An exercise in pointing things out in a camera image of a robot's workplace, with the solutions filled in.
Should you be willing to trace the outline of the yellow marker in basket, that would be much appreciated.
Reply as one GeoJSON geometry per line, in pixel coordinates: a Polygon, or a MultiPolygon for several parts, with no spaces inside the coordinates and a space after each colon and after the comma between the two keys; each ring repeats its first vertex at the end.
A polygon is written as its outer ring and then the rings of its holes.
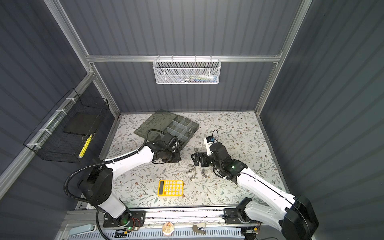
{"type": "Polygon", "coordinates": [[[88,147],[89,147],[89,145],[90,145],[92,139],[93,139],[93,135],[90,135],[90,136],[87,138],[87,140],[85,141],[85,143],[84,143],[84,145],[83,145],[83,148],[81,149],[81,151],[80,151],[80,153],[79,153],[79,156],[78,156],[80,159],[84,157],[84,155],[85,155],[85,153],[86,153],[86,151],[87,151],[87,149],[88,149],[88,147]]]}

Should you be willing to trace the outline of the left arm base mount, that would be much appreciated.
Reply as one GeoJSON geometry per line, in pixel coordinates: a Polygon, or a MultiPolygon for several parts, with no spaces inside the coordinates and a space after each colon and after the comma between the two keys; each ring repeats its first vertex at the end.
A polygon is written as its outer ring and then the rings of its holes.
{"type": "Polygon", "coordinates": [[[138,228],[144,225],[146,211],[125,211],[120,217],[113,218],[110,214],[104,214],[104,228],[138,228]]]}

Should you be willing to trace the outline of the yellow calculator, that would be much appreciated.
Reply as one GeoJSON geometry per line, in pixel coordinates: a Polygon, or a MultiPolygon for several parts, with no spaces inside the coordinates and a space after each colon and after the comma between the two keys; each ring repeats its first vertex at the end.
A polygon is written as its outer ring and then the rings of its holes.
{"type": "Polygon", "coordinates": [[[180,180],[160,180],[157,195],[159,197],[182,197],[184,182],[180,180]]]}

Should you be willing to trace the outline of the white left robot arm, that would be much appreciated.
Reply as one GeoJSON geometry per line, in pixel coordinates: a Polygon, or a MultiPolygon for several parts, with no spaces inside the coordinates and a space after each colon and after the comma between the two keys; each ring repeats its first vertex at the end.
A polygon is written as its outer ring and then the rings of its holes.
{"type": "Polygon", "coordinates": [[[78,187],[90,205],[114,219],[128,216],[129,209],[114,194],[113,183],[133,169],[154,160],[161,160],[163,163],[177,163],[181,160],[181,143],[177,137],[159,130],[148,131],[151,132],[159,133],[160,138],[150,142],[145,138],[137,150],[102,160],[100,165],[84,170],[78,187]]]}

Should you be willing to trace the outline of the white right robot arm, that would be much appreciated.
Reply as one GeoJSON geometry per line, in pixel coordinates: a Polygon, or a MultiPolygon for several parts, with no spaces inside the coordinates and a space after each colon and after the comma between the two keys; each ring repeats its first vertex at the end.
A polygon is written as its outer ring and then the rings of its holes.
{"type": "Polygon", "coordinates": [[[233,159],[219,142],[206,143],[205,153],[191,158],[195,166],[212,167],[214,174],[250,191],[265,202],[244,198],[237,205],[243,223],[258,221],[280,230],[287,240],[310,240],[319,227],[312,203],[305,196],[296,197],[265,181],[245,163],[233,159]]]}

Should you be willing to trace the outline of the green transparent organizer box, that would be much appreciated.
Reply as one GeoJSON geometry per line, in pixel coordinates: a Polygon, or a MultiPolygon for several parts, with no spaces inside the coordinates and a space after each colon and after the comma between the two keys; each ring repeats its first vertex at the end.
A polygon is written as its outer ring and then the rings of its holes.
{"type": "Polygon", "coordinates": [[[149,130],[156,129],[171,134],[181,142],[181,145],[185,146],[198,128],[199,124],[188,118],[165,110],[157,110],[134,133],[145,138],[149,130]]]}

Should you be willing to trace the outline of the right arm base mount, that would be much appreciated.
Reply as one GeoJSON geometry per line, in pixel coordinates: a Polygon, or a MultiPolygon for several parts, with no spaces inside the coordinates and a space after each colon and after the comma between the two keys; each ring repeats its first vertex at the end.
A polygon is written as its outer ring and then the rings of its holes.
{"type": "Polygon", "coordinates": [[[261,224],[262,222],[249,220],[247,222],[241,220],[238,216],[238,211],[236,208],[224,208],[221,218],[225,221],[227,225],[234,224],[261,224]]]}

